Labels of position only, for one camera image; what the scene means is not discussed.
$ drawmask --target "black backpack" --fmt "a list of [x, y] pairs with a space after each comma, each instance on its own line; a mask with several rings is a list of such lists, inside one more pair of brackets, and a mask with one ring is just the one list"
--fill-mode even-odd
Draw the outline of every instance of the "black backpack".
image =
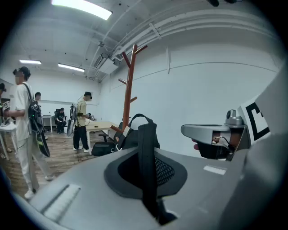
[[38, 147], [42, 154], [44, 154], [47, 157], [50, 157], [50, 152], [43, 132], [41, 108], [38, 105], [38, 102], [35, 101], [34, 98], [31, 96], [29, 87], [25, 83], [23, 83], [22, 85], [26, 87], [28, 92], [28, 97], [30, 100], [30, 105], [28, 107], [28, 118], [31, 122], [32, 131], [36, 133]]

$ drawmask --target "seated person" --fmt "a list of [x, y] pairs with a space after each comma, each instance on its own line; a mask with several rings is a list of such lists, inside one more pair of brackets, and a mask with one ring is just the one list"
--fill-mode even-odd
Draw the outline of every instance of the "seated person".
[[64, 120], [65, 114], [64, 114], [64, 108], [61, 108], [59, 113], [57, 114], [56, 120], [58, 121], [57, 123], [57, 133], [63, 133], [64, 132], [64, 127], [66, 125], [66, 121]]

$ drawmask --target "man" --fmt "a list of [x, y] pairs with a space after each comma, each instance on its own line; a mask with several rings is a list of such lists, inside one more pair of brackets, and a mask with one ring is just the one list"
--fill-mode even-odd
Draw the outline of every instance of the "man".
[[[0, 109], [1, 109], [1, 115], [0, 115], [0, 120], [1, 120], [1, 121], [0, 121], [0, 124], [3, 123], [2, 103], [1, 103], [1, 96], [2, 96], [2, 93], [3, 93], [3, 92], [6, 92], [5, 84], [4, 84], [4, 83], [1, 83], [1, 84], [0, 84]], [[4, 147], [2, 147], [2, 148], [6, 148], [7, 152], [8, 152], [8, 153], [11, 153], [12, 150], [11, 150], [10, 148], [7, 148], [7, 144], [6, 144], [6, 141], [5, 141], [4, 136], [2, 136], [2, 138], [3, 138], [3, 142], [4, 142]], [[0, 153], [0, 157], [1, 157], [2, 159], [5, 159], [5, 158], [6, 158], [6, 156], [5, 156], [3, 153]]]
[[57, 123], [58, 134], [64, 132], [64, 127], [66, 126], [66, 121], [64, 119], [65, 119], [64, 108], [61, 108], [56, 117], [56, 120], [58, 121]]
[[[85, 118], [89, 118], [86, 114], [86, 102], [91, 101], [92, 94], [90, 92], [85, 92], [84, 97], [77, 103], [77, 121], [74, 128], [74, 137], [73, 137], [73, 150], [80, 150], [84, 147], [84, 152], [89, 152], [89, 147], [87, 143], [86, 135], [86, 126]], [[79, 140], [81, 138], [82, 146], [79, 146]]]
[[41, 93], [37, 92], [35, 93], [35, 101], [40, 101], [41, 100]]
[[16, 110], [5, 111], [5, 115], [8, 117], [16, 117], [18, 157], [24, 179], [28, 185], [28, 192], [24, 196], [26, 199], [30, 199], [39, 189], [32, 155], [42, 172], [45, 174], [45, 180], [51, 181], [55, 176], [45, 161], [44, 155], [38, 148], [36, 134], [32, 131], [30, 120], [28, 118], [28, 108], [31, 102], [29, 100], [28, 91], [23, 84], [26, 84], [30, 89], [31, 96], [33, 96], [32, 88], [27, 83], [27, 80], [31, 75], [30, 71], [27, 67], [22, 67], [19, 70], [15, 70], [13, 73], [17, 84], [15, 95]]

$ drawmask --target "fluorescent light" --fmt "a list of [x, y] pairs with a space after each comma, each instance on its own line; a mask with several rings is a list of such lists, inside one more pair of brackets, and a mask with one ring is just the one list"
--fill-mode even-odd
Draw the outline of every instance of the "fluorescent light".
[[112, 14], [111, 11], [84, 0], [52, 0], [51, 4], [83, 10], [105, 20]]
[[67, 69], [71, 69], [71, 70], [76, 70], [76, 71], [80, 71], [80, 72], [84, 72], [84, 69], [80, 69], [80, 68], [76, 68], [73, 66], [67, 66], [67, 65], [63, 65], [63, 64], [58, 64], [59, 67], [63, 67], [63, 68], [67, 68]]
[[21, 63], [24, 63], [24, 64], [39, 64], [41, 65], [41, 62], [40, 61], [33, 61], [33, 60], [19, 60]]

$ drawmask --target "black chair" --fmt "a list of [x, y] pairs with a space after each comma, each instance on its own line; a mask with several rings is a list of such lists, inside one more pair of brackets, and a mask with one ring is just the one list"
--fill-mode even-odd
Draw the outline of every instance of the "black chair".
[[[123, 122], [119, 124], [119, 129], [122, 129]], [[99, 134], [99, 136], [104, 138], [104, 142], [96, 142], [92, 148], [92, 155], [93, 156], [103, 156], [109, 153], [112, 153], [115, 151], [117, 140], [116, 137], [120, 138], [121, 133], [116, 132], [115, 136], [113, 138], [113, 142], [107, 142], [107, 137], [109, 138], [109, 135], [105, 133]]]
[[60, 109], [56, 109], [56, 111], [54, 112], [55, 114], [55, 117], [54, 117], [54, 122], [55, 122], [55, 125], [56, 125], [56, 128], [54, 129], [54, 131], [57, 130], [57, 124], [58, 124], [58, 121], [57, 121], [57, 114], [60, 112]]

